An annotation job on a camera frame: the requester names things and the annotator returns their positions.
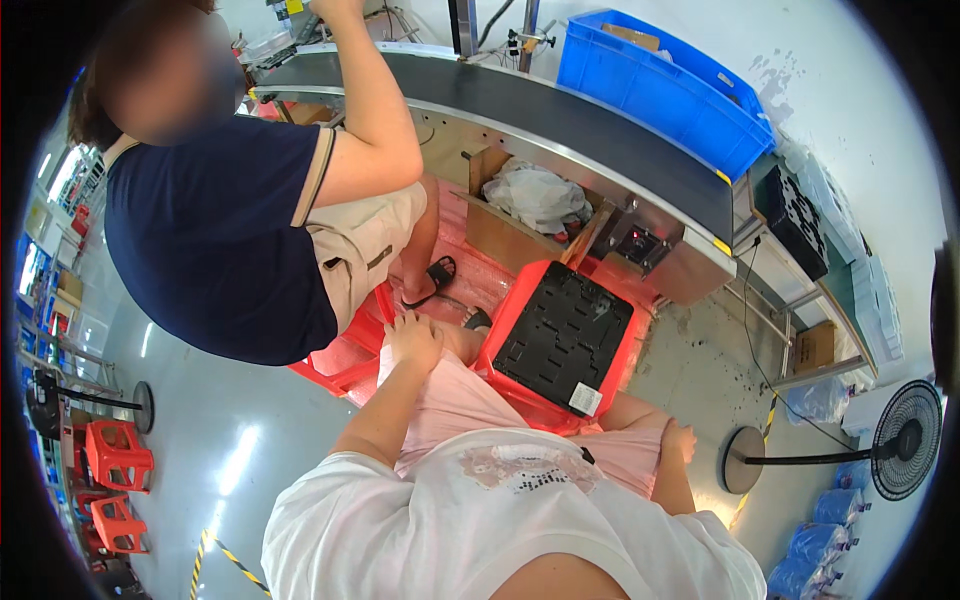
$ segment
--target black conveyor belt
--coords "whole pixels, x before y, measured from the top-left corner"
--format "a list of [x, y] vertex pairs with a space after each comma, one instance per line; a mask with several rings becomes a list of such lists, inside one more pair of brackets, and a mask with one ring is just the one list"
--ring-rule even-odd
[[[562, 144], [651, 190], [732, 243], [732, 192], [703, 163], [592, 102], [522, 77], [455, 60], [385, 53], [403, 95], [487, 117]], [[335, 53], [303, 54], [260, 85], [343, 87]]]

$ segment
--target black crate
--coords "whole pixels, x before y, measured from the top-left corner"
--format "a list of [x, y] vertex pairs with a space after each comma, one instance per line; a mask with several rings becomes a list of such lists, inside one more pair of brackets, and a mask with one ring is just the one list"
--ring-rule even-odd
[[493, 368], [565, 410], [578, 383], [599, 390], [633, 306], [552, 262], [516, 319]]
[[767, 227], [800, 263], [804, 273], [816, 281], [829, 269], [827, 243], [816, 207], [779, 166], [767, 174], [764, 183], [769, 199]]

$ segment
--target black slipper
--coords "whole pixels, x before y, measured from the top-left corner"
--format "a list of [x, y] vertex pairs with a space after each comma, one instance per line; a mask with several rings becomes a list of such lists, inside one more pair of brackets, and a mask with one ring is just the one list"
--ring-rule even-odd
[[475, 313], [470, 315], [470, 318], [467, 319], [467, 322], [464, 323], [464, 329], [476, 329], [477, 327], [493, 327], [493, 321], [490, 320], [490, 315], [487, 314], [487, 311], [479, 306], [474, 306], [477, 309]]
[[[453, 265], [453, 273], [448, 273], [446, 271], [444, 261]], [[400, 304], [403, 304], [403, 307], [406, 308], [407, 310], [420, 308], [421, 306], [423, 306], [425, 302], [427, 302], [428, 300], [436, 296], [437, 292], [440, 292], [443, 288], [449, 285], [450, 281], [453, 281], [453, 277], [457, 275], [457, 261], [453, 260], [453, 257], [449, 255], [441, 256], [440, 258], [437, 259], [437, 262], [433, 263], [432, 265], [426, 268], [426, 274], [431, 279], [433, 279], [434, 285], [437, 286], [436, 291], [434, 291], [434, 293], [431, 294], [430, 296], [427, 296], [422, 300], [418, 300], [413, 304], [408, 304], [404, 302], [403, 299], [401, 299]]]

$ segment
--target sticker label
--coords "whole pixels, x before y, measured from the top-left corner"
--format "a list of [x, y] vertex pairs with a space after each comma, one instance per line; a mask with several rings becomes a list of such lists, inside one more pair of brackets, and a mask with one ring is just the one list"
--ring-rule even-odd
[[597, 412], [597, 407], [600, 406], [600, 399], [602, 397], [602, 394], [581, 381], [573, 390], [573, 396], [570, 397], [568, 404], [589, 417], [592, 417], [593, 413]]

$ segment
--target hair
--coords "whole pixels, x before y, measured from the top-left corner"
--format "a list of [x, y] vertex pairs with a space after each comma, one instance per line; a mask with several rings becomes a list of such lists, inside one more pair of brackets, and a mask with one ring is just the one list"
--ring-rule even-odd
[[158, 35], [182, 23], [189, 7], [210, 14], [216, 0], [140, 0], [120, 14], [94, 49], [69, 99], [67, 139], [106, 150], [123, 133], [102, 98], [150, 56]]

